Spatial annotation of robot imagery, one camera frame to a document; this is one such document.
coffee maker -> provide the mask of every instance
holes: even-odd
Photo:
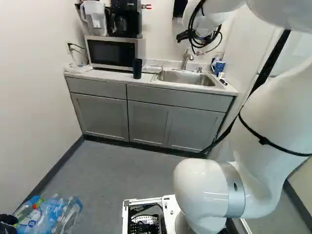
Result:
[[[141,0],[111,0],[105,13],[109,36],[142,38]]]

baseboard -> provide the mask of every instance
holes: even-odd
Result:
[[[134,142],[112,140],[112,139],[102,138],[99,136],[90,136],[90,135],[83,135],[83,138],[85,140],[89,140],[89,141],[95,141],[95,142],[99,142],[99,143],[117,145],[117,146],[122,146],[122,147],[136,148],[136,149],[140,149],[140,150],[153,151],[153,152],[158,152],[158,153],[162,153],[162,154],[170,154],[170,155],[176,155],[176,156],[182,156],[182,157],[191,157],[191,158],[202,158],[202,156],[199,155],[198,153],[169,149],[169,148],[163,148],[163,147],[159,147],[159,146],[151,146],[151,145],[145,145],[145,144],[134,143]]]
[[[302,220],[305,222],[308,229],[312,233],[312,216],[287,179],[285,180],[283,189],[298,210]]]
[[[44,176],[44,178],[39,182],[39,184],[31,191],[31,193],[25,198],[22,204],[35,195],[41,194],[43,189],[52,180],[52,178],[58,173],[62,166],[71,158],[74,152],[83,143],[83,135],[81,135],[78,140],[69,148],[69,150],[60,158],[60,160],[52,167],[52,169]]]

blue mug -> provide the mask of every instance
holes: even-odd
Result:
[[[220,72],[223,72],[224,67],[225,67],[225,62],[223,61],[216,61],[211,64],[211,69],[217,77]]]

faucet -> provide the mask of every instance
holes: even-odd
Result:
[[[189,49],[186,49],[184,55],[183,55],[183,60],[182,60],[182,65],[181,65],[181,70],[186,70],[186,64],[188,60],[194,60],[194,56],[189,53]]]

black tumbler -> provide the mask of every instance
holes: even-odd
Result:
[[[133,60],[133,78],[141,79],[142,77],[142,60],[136,58]]]

